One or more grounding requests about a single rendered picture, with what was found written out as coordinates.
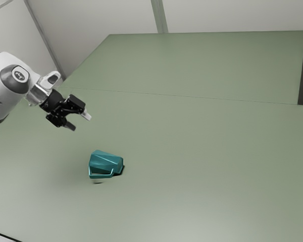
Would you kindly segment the teal faceted mug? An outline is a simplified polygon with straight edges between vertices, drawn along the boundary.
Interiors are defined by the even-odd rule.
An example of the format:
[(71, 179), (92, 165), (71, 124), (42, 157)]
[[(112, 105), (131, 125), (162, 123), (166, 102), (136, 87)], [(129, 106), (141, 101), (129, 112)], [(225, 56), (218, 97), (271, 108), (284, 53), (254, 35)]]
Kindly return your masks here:
[(88, 175), (91, 179), (112, 178), (122, 174), (123, 158), (101, 150), (91, 153), (88, 164)]

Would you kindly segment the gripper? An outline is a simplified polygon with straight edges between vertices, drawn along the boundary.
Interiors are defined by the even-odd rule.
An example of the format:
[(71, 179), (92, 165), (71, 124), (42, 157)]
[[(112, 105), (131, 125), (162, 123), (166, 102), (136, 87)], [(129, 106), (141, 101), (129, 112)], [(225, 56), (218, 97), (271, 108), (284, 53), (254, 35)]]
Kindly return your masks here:
[[(63, 109), (56, 109), (61, 103), (63, 103)], [(55, 89), (51, 91), (48, 98), (39, 107), (47, 113), (46, 119), (55, 127), (64, 127), (71, 131), (75, 131), (76, 126), (67, 120), (67, 115), (78, 114), (86, 120), (91, 120), (92, 118), (86, 109), (86, 104), (82, 100), (73, 94), (70, 94), (65, 100), (62, 94)]]

